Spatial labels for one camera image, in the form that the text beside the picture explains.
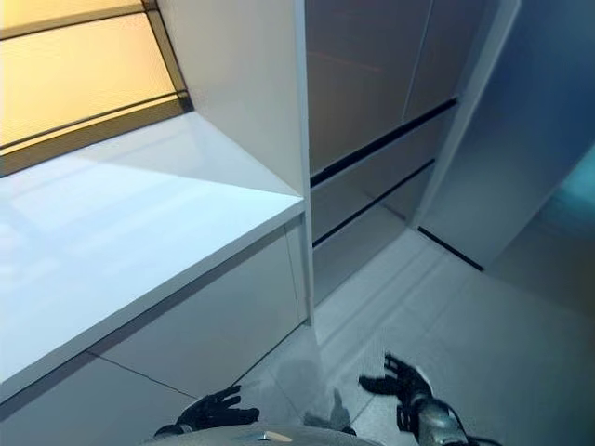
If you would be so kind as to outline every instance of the cabinet door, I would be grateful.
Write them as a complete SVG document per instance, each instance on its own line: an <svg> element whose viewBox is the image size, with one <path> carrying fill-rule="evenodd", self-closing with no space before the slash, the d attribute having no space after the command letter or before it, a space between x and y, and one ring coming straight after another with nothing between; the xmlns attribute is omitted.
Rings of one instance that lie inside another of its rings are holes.
<svg viewBox="0 0 595 446"><path fill-rule="evenodd" d="M307 0L311 172L397 127L430 0Z"/></svg>
<svg viewBox="0 0 595 446"><path fill-rule="evenodd" d="M486 5L487 0L434 0L405 121L459 93Z"/></svg>
<svg viewBox="0 0 595 446"><path fill-rule="evenodd" d="M430 161L453 116L446 111L330 178L311 193L314 240L375 200Z"/></svg>
<svg viewBox="0 0 595 446"><path fill-rule="evenodd" d="M202 397L231 385L298 324L280 228L91 350Z"/></svg>
<svg viewBox="0 0 595 446"><path fill-rule="evenodd" d="M83 353L0 405L3 446L130 446L193 399Z"/></svg>

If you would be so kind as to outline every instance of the tiled floor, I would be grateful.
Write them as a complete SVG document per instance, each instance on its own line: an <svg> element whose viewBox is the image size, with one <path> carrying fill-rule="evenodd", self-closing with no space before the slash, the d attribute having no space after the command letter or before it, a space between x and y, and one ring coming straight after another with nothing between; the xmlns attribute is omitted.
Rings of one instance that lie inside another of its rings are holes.
<svg viewBox="0 0 595 446"><path fill-rule="evenodd" d="M396 400L372 398L385 350L419 365L468 431L506 446L595 444L593 320L472 269L407 230L351 276L241 383L272 423L341 428L389 445Z"/></svg>

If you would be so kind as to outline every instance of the white wall panel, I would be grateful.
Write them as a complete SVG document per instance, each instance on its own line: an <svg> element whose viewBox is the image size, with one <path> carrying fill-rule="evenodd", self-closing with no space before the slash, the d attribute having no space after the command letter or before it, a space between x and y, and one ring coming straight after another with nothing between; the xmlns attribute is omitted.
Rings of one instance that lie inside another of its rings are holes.
<svg viewBox="0 0 595 446"><path fill-rule="evenodd" d="M162 0L159 6L195 109L303 194L306 115L294 2Z"/></svg>
<svg viewBox="0 0 595 446"><path fill-rule="evenodd" d="M422 219L422 226L484 267L595 141L593 17L592 0L522 2Z"/></svg>
<svg viewBox="0 0 595 446"><path fill-rule="evenodd" d="M299 324L296 299L281 227L91 350L201 397L230 386Z"/></svg>

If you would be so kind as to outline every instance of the window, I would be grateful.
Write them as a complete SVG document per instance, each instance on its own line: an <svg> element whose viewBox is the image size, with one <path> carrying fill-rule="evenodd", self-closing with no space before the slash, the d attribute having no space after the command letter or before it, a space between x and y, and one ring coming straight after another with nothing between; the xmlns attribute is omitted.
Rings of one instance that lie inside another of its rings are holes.
<svg viewBox="0 0 595 446"><path fill-rule="evenodd" d="M188 112L154 0L4 0L2 176Z"/></svg>

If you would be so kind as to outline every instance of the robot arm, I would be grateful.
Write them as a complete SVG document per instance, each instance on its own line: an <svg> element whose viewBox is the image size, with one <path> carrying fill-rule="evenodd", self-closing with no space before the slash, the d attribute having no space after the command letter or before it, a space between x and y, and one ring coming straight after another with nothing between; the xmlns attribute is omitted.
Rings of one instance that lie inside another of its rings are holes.
<svg viewBox="0 0 595 446"><path fill-rule="evenodd" d="M468 436L456 412L434 398L430 384L415 368L389 353L384 368L384 377L360 376L360 385L370 393L399 399L397 426L411 432L420 446L476 446L480 442L499 445L490 439Z"/></svg>

